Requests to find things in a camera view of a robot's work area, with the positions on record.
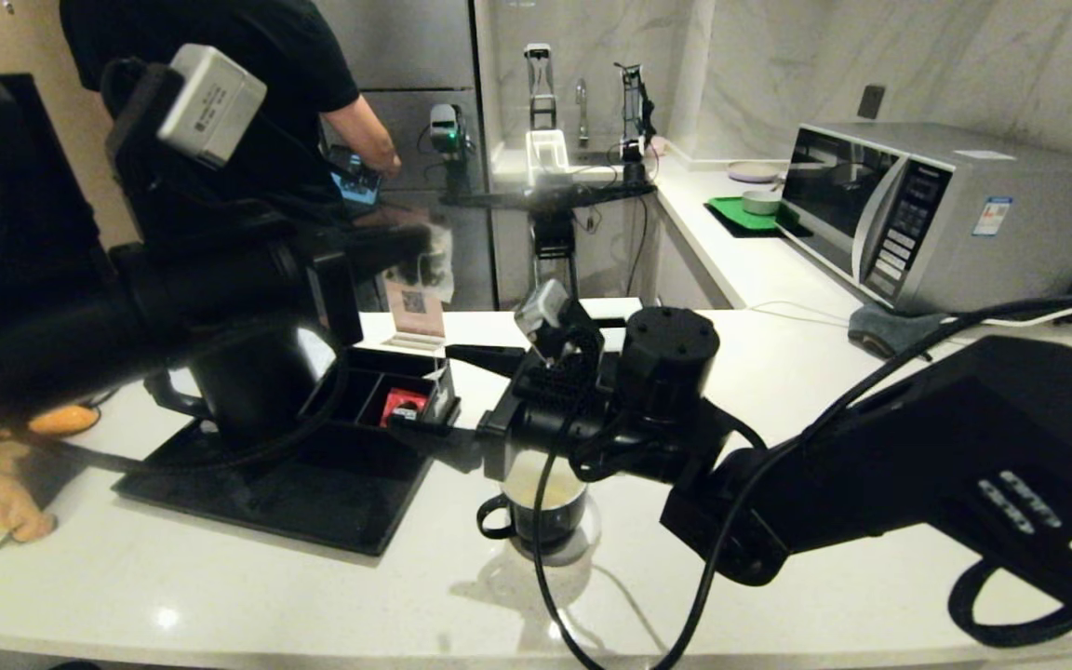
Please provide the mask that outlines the black electric kettle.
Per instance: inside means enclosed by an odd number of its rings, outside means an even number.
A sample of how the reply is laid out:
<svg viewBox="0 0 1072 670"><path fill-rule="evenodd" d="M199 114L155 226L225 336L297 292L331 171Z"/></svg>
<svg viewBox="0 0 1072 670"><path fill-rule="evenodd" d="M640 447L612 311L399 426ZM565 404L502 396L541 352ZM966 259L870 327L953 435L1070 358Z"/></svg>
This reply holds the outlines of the black electric kettle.
<svg viewBox="0 0 1072 670"><path fill-rule="evenodd" d="M301 343L301 321L274 321L213 342L187 361L196 394L175 389L169 369L143 381L162 410L211 425L233 453L284 449L310 432L319 378Z"/></svg>

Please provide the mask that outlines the brown QR code sign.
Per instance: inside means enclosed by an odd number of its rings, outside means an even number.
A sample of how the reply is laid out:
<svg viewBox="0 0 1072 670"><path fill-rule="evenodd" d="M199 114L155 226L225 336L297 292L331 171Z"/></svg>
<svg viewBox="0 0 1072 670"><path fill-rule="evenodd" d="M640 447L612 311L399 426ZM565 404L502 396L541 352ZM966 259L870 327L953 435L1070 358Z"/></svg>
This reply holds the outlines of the brown QR code sign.
<svg viewBox="0 0 1072 670"><path fill-rule="evenodd" d="M433 291L383 280L394 324L394 332L384 344L408 349L435 352L446 344L442 302Z"/></svg>

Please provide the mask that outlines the black compartment organizer box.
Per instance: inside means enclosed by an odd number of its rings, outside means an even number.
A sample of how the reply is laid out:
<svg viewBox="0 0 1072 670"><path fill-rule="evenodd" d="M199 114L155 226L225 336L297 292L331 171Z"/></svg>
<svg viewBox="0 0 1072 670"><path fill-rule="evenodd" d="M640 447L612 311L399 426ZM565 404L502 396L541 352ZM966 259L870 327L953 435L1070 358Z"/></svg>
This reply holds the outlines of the black compartment organizer box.
<svg viewBox="0 0 1072 670"><path fill-rule="evenodd" d="M379 427L384 399L390 387L428 394L428 406L417 420L455 425L460 398L452 370L444 359L383 349L349 348L328 364L301 410L301 422L311 430L295 445L353 447L400 444Z"/></svg>

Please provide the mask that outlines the black mug white inside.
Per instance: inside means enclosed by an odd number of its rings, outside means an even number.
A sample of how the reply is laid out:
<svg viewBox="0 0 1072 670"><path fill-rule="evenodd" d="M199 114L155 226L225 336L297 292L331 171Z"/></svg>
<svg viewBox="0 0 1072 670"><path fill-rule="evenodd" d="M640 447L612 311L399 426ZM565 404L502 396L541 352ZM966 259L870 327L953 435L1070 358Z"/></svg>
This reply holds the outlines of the black mug white inside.
<svg viewBox="0 0 1072 670"><path fill-rule="evenodd" d="M586 492L587 483L566 459L524 450L515 456L498 495L477 509L477 528L488 539L517 540L531 548L540 526L540 547L556 551L582 522Z"/></svg>

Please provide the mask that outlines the grey device with green light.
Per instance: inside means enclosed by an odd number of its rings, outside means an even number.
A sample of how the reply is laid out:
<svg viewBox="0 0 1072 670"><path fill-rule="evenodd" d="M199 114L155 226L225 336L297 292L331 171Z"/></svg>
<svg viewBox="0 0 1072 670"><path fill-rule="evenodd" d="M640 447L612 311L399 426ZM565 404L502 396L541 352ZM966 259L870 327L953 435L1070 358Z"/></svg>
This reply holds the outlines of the grey device with green light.
<svg viewBox="0 0 1072 670"><path fill-rule="evenodd" d="M441 157L446 196L458 199L472 194L472 142L461 107L455 103L435 103L429 113L428 139Z"/></svg>

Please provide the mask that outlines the black stool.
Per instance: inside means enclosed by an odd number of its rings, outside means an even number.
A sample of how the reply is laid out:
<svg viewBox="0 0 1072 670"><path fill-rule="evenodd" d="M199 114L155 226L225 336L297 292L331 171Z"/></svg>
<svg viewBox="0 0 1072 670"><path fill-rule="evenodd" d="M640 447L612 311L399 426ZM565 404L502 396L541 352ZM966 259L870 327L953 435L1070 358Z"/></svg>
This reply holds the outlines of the black stool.
<svg viewBox="0 0 1072 670"><path fill-rule="evenodd" d="M574 209L549 209L528 213L533 286L539 286L549 273L542 264L562 260L565 272L556 278L574 300L579 300L579 278L577 270L577 213Z"/></svg>

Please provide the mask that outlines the black serving tray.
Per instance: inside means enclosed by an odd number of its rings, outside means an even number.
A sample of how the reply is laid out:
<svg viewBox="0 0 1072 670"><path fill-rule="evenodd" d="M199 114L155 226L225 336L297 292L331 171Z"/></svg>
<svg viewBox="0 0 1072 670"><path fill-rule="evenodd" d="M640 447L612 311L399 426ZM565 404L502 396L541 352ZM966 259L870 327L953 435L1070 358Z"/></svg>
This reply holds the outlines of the black serving tray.
<svg viewBox="0 0 1072 670"><path fill-rule="evenodd" d="M370 400L276 462L188 475L126 475L120 497L297 542L381 556L428 476L430 459L400 444Z"/></svg>

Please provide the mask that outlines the white dish rack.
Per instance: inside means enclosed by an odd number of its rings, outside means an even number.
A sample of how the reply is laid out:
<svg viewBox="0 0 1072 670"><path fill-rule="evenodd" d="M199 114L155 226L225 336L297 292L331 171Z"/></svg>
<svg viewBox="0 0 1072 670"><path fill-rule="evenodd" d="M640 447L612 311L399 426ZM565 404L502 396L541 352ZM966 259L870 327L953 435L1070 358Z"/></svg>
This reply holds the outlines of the white dish rack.
<svg viewBox="0 0 1072 670"><path fill-rule="evenodd" d="M525 133L527 184L540 187L545 177L566 177L570 173L569 150L560 128L536 128Z"/></svg>

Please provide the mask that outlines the grey steel refrigerator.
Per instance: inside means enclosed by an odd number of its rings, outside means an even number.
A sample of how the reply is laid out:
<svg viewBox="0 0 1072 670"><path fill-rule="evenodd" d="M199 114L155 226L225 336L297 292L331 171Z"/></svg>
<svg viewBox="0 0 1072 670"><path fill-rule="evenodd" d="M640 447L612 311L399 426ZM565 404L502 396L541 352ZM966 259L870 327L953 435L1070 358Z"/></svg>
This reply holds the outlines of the grey steel refrigerator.
<svg viewBox="0 0 1072 670"><path fill-rule="evenodd" d="M444 208L441 196L488 190L479 72L471 0L314 0L354 80L390 131L401 173L382 184L393 207L426 209L451 234L455 311L498 306L493 228L483 208ZM447 164L430 139L434 107L458 107L463 165Z"/></svg>

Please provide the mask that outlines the person in black shirt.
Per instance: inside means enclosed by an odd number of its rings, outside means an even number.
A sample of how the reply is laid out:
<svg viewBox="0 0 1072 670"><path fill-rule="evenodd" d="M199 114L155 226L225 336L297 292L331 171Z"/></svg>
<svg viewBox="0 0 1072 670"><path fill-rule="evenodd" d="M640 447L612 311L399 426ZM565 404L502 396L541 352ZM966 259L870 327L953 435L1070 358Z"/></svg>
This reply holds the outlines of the person in black shirt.
<svg viewBox="0 0 1072 670"><path fill-rule="evenodd" d="M314 0L59 0L78 79L101 89L114 60L170 63L184 44L215 47L265 84L254 123L221 169L188 168L221 200L257 199L294 221L352 229L321 150L331 126L363 165L401 167L386 126L349 72Z"/></svg>

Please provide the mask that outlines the chrome metal stand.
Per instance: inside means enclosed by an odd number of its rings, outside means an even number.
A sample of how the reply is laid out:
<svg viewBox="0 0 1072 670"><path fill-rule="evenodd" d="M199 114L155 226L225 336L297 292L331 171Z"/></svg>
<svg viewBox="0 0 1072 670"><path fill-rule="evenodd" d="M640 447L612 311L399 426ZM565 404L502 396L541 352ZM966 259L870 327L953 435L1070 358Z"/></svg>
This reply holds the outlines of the chrome metal stand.
<svg viewBox="0 0 1072 670"><path fill-rule="evenodd" d="M523 56L528 73L530 130L554 130L559 122L552 48L545 43L528 43Z"/></svg>

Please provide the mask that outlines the orange plush piece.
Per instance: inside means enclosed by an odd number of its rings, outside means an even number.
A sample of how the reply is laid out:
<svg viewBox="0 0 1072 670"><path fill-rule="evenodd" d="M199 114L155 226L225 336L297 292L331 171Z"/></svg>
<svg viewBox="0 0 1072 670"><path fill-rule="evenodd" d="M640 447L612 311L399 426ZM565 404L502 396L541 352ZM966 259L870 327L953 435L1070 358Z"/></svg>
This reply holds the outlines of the orange plush piece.
<svg viewBox="0 0 1072 670"><path fill-rule="evenodd" d="M92 406L63 406L39 415L27 422L39 436L78 436L101 420L101 411Z"/></svg>

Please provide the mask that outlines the green tray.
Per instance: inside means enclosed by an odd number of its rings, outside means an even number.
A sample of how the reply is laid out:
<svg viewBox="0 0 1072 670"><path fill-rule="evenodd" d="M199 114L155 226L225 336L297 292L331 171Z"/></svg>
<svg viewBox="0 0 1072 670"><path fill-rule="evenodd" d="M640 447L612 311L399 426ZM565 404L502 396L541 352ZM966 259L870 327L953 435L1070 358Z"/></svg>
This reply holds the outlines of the green tray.
<svg viewBox="0 0 1072 670"><path fill-rule="evenodd" d="M715 196L703 203L703 208L714 217L723 228L735 238L783 238L785 233L809 236L809 232L798 224L779 199L763 204L770 212L751 212L744 207L743 196Z"/></svg>

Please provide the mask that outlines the grey oven mitt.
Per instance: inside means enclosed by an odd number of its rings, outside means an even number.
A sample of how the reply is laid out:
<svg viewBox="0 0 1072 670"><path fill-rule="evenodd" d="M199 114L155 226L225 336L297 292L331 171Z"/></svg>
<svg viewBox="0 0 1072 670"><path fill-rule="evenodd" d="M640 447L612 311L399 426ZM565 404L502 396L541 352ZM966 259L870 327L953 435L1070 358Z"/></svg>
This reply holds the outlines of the grey oven mitt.
<svg viewBox="0 0 1072 670"><path fill-rule="evenodd" d="M946 314L905 316L869 302L860 306L848 321L847 339L851 346L880 360L890 360L939 328Z"/></svg>

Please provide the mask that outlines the silver microwave oven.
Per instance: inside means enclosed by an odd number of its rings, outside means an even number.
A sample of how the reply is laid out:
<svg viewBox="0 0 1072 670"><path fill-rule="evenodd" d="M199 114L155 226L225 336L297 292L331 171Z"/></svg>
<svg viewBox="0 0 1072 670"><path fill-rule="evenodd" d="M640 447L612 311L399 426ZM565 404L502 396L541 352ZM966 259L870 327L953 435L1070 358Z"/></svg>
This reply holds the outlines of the silver microwave oven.
<svg viewBox="0 0 1072 670"><path fill-rule="evenodd" d="M1072 155L929 122L803 124L777 221L902 314L1059 296L1072 285Z"/></svg>

